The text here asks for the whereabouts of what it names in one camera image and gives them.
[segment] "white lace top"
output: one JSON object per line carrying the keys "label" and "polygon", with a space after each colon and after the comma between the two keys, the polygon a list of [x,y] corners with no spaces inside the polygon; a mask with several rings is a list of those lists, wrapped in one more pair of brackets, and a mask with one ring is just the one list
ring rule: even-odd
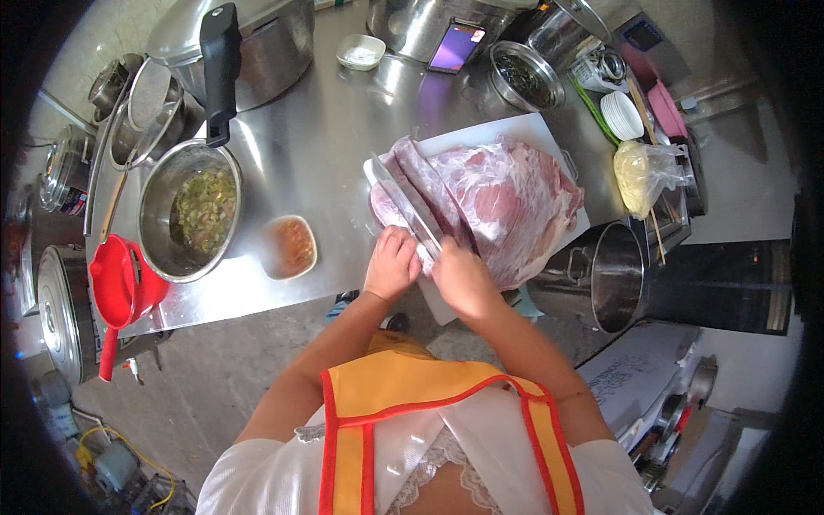
{"label": "white lace top", "polygon": [[472,502],[475,506],[487,508],[494,515],[500,515],[501,510],[495,503],[495,499],[489,495],[489,491],[484,486],[484,481],[478,472],[469,462],[466,453],[461,449],[461,445],[455,439],[455,435],[447,426],[443,426],[441,432],[435,437],[435,441],[420,459],[418,465],[412,471],[409,479],[400,487],[400,492],[389,507],[389,515],[400,515],[400,510],[411,506],[417,499],[419,488],[426,485],[435,472],[447,461],[460,465],[461,487],[472,493]]}
{"label": "white lace top", "polygon": [[[317,513],[323,462],[321,407],[291,441],[229,447],[200,490],[198,515]],[[396,515],[447,461],[491,513],[551,513],[519,399],[485,388],[454,405],[401,414],[374,428],[375,515]],[[653,513],[624,449],[613,440],[570,448],[587,515]]]}

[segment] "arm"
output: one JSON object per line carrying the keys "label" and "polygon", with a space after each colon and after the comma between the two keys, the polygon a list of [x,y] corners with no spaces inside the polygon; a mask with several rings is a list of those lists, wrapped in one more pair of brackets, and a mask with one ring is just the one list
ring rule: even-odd
{"label": "arm", "polygon": [[489,342],[508,373],[546,386],[569,445],[615,439],[587,383],[552,342],[503,301],[480,257],[451,238],[442,246],[433,278],[443,300]]}
{"label": "arm", "polygon": [[384,230],[369,261],[363,293],[272,382],[235,443],[292,439],[294,429],[323,404],[321,372],[365,355],[389,307],[418,277],[415,247],[405,230]]}

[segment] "wrist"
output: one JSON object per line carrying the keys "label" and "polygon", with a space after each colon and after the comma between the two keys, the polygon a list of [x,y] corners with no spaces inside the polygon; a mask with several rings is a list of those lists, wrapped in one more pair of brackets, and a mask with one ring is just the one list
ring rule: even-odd
{"label": "wrist", "polygon": [[354,300],[353,303],[355,302],[363,304],[369,310],[380,311],[383,315],[389,312],[389,308],[391,307],[391,303],[389,301],[387,301],[385,298],[381,297],[377,293],[374,293],[373,291],[367,289],[361,292],[361,294],[358,296],[358,298]]}
{"label": "wrist", "polygon": [[480,299],[478,304],[471,311],[456,311],[458,318],[472,329],[481,327],[487,323],[494,323],[495,319],[509,309],[509,305],[503,300],[500,293],[495,292],[488,297]]}

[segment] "stainless steel counter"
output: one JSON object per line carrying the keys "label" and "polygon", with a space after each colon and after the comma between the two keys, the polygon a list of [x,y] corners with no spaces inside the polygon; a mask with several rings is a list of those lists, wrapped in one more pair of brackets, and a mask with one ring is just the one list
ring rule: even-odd
{"label": "stainless steel counter", "polygon": [[[249,238],[211,274],[172,285],[150,316],[120,331],[121,338],[219,321],[360,288],[380,226],[368,204],[363,162],[411,133],[426,139],[493,119],[520,115],[492,88],[486,59],[457,76],[428,73],[425,65],[387,55],[370,72],[341,67],[340,41],[365,32],[367,0],[316,13],[315,62],[276,100],[232,121],[227,148],[240,165],[249,233],[271,218],[299,214],[318,245],[316,267],[286,282],[270,279],[250,251]],[[577,165],[592,225],[625,216],[612,175],[614,152],[569,84],[567,105],[545,115],[561,147]],[[131,172],[112,232],[137,239],[137,202],[148,166]],[[91,261],[117,172],[106,163],[94,198]],[[104,325],[95,312],[98,328]]]}

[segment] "lace trim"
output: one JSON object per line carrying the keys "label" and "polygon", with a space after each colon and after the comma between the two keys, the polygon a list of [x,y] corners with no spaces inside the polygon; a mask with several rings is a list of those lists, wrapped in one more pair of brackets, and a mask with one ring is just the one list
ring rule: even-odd
{"label": "lace trim", "polygon": [[461,471],[461,487],[472,494],[472,503],[475,506],[486,508],[493,515],[502,515],[497,503],[484,486],[480,475],[469,462],[469,458],[466,457],[460,444],[458,444],[452,431],[447,426],[443,426],[441,432],[432,442],[432,446],[426,451],[412,474],[410,474],[409,479],[401,487],[400,492],[398,492],[386,512],[387,515],[400,515],[401,509],[411,506],[418,500],[420,487],[431,481],[438,469],[447,461],[460,465],[463,469]]}
{"label": "lace trim", "polygon": [[316,442],[323,438],[326,434],[326,426],[324,424],[307,425],[302,428],[295,428],[297,440],[303,443]]}

